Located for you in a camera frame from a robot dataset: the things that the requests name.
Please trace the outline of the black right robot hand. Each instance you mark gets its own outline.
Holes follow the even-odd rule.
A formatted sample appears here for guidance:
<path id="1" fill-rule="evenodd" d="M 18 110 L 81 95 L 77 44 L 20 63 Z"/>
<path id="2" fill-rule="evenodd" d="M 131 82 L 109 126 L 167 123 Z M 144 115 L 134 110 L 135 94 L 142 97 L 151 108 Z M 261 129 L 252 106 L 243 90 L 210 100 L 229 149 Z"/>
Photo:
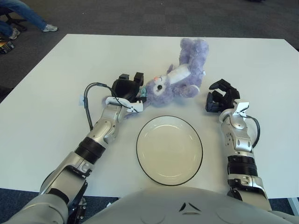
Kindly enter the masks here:
<path id="1" fill-rule="evenodd" d="M 209 90 L 213 92 L 209 92 L 206 98 L 207 112 L 223 112 L 226 109 L 232 109 L 234 101 L 240 99 L 239 91 L 224 79 L 210 85 Z"/>

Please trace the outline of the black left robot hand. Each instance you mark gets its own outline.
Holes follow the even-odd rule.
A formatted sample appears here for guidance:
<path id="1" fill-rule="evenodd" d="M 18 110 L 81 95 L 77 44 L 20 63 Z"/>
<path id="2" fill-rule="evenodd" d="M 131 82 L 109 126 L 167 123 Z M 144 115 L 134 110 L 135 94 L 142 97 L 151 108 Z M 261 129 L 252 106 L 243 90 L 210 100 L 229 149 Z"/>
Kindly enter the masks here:
<path id="1" fill-rule="evenodd" d="M 134 80 L 129 79 L 129 74 L 121 74 L 117 80 L 114 81 L 112 89 L 119 98 L 124 98 L 131 103 L 147 101 L 146 97 L 142 97 L 140 88 L 143 86 L 143 73 L 136 72 Z"/>

